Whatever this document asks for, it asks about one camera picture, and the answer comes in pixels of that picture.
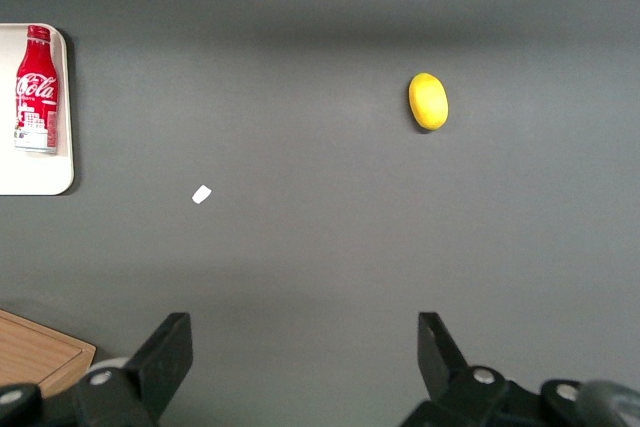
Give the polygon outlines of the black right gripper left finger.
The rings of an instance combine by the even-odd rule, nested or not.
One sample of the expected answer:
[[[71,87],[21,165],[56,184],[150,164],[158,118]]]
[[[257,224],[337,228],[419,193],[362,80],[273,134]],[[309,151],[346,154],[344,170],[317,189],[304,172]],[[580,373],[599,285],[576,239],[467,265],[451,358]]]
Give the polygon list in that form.
[[[191,317],[171,313],[125,362],[103,362],[76,384],[78,424],[157,426],[192,362]]]

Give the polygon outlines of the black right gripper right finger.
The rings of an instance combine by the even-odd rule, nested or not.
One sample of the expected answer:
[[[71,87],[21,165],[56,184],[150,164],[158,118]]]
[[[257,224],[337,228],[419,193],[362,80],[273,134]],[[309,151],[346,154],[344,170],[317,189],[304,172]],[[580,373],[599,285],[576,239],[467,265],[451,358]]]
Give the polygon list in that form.
[[[405,426],[487,426],[503,406],[508,382],[493,369],[470,366],[435,312],[418,316],[417,359],[429,399]]]

